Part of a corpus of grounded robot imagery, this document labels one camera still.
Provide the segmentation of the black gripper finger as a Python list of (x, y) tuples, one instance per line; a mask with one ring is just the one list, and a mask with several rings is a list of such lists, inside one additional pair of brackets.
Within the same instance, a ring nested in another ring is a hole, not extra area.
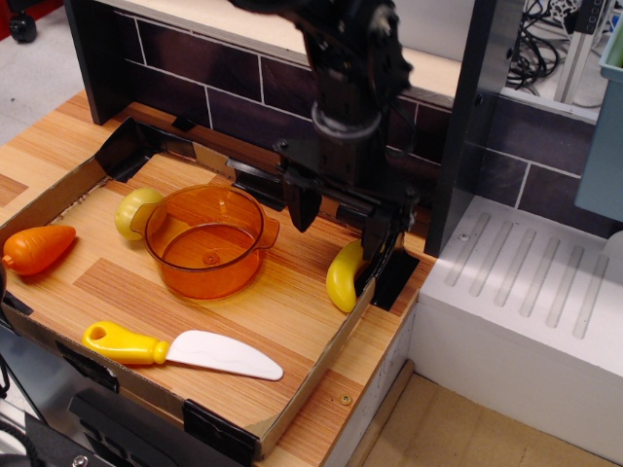
[(369, 261), (385, 253), (390, 241), (403, 231), (403, 219), (397, 211), (375, 209), (365, 221), (361, 246), (363, 259)]
[(293, 226), (304, 233), (319, 213), (321, 194), (315, 187), (303, 186), (288, 179), (283, 182), (283, 194)]

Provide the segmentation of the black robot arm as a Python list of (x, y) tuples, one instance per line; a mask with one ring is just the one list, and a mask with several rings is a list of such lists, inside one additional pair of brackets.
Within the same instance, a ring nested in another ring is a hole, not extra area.
[(418, 192), (389, 162), (390, 112), (410, 86), (412, 65), (391, 1), (237, 1), (236, 7), (289, 20), (301, 33), (316, 85), (313, 140), (281, 140), (284, 199), (304, 232), (324, 198), (363, 216), (363, 257), (409, 229)]

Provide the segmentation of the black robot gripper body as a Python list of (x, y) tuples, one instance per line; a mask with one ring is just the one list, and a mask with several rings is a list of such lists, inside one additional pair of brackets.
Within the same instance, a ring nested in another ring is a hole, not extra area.
[(397, 211), (403, 229), (411, 228), (420, 193), (398, 168), (405, 153), (386, 146), (394, 110), (404, 112), (394, 102), (367, 110), (350, 122), (346, 114), (333, 116), (315, 102), (311, 108), (314, 136), (275, 143), (282, 186), (288, 179), (315, 187), (322, 200), (329, 198), (350, 209), (359, 229), (377, 208)]

